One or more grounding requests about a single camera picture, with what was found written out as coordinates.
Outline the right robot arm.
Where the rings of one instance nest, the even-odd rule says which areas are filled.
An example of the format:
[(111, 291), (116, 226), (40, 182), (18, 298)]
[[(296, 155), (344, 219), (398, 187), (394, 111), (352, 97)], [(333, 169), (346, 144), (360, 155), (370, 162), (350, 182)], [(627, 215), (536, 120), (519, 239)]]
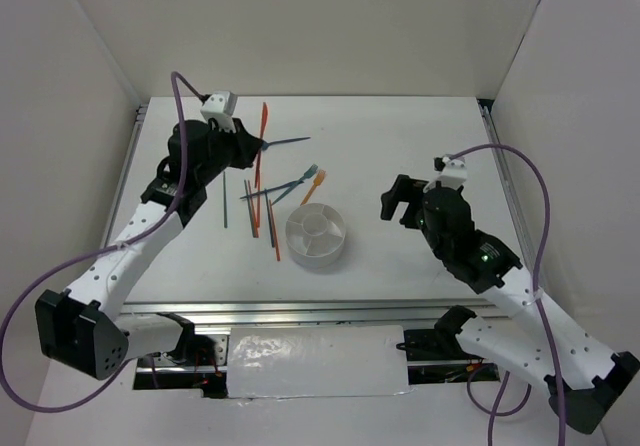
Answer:
[(448, 358), (484, 357), (542, 392), (571, 429), (591, 434), (639, 372), (630, 352), (615, 352), (587, 333), (543, 290), (500, 239), (476, 228), (461, 188), (445, 181), (396, 178), (381, 196), (381, 217), (400, 220), (425, 237), (434, 256), (457, 280), (496, 306), (521, 335), (495, 330), (463, 306), (435, 324), (436, 345)]

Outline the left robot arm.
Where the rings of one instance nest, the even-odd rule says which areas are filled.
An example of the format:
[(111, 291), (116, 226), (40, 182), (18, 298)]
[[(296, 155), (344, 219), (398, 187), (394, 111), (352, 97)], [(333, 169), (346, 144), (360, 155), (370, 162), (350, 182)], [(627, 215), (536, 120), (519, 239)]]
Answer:
[(62, 292), (44, 291), (35, 304), (43, 354), (97, 380), (124, 362), (163, 353), (184, 365), (201, 336), (175, 313), (123, 316), (130, 292), (159, 253), (207, 199), (206, 187), (226, 168), (253, 165), (262, 141), (238, 118), (231, 132), (214, 121), (186, 121), (168, 140), (167, 157), (141, 195), (132, 218), (89, 269)]

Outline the orange plastic knife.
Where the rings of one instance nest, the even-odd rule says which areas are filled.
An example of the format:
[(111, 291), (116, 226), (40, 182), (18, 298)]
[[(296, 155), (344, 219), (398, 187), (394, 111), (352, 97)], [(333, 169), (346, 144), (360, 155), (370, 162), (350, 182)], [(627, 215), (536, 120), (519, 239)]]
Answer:
[[(260, 121), (260, 130), (259, 130), (259, 139), (264, 143), (264, 134), (268, 124), (268, 116), (269, 116), (269, 108), (266, 102), (262, 103), (261, 109), (261, 121)], [(255, 177), (254, 177), (254, 186), (259, 189), (260, 185), (260, 168), (261, 168), (261, 158), (262, 158), (262, 149), (259, 150), (256, 164), (255, 164)]]

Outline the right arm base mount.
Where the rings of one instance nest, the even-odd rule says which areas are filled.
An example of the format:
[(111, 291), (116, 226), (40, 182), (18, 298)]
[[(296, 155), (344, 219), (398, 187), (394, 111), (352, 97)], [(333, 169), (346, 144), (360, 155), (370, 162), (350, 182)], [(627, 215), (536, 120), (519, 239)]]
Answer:
[(497, 381), (497, 367), (484, 358), (463, 351), (456, 334), (476, 313), (463, 306), (449, 309), (430, 328), (408, 329), (396, 345), (408, 363), (410, 385)]

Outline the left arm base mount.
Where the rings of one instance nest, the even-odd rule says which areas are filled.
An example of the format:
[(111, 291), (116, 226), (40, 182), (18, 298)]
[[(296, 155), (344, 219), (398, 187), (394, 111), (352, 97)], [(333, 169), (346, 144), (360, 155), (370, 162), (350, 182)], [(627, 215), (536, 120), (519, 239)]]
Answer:
[(157, 317), (173, 321), (180, 327), (180, 335), (168, 351), (154, 352), (137, 360), (133, 389), (193, 390), (204, 398), (227, 398), (230, 336), (200, 334), (193, 322), (174, 313), (160, 313)]

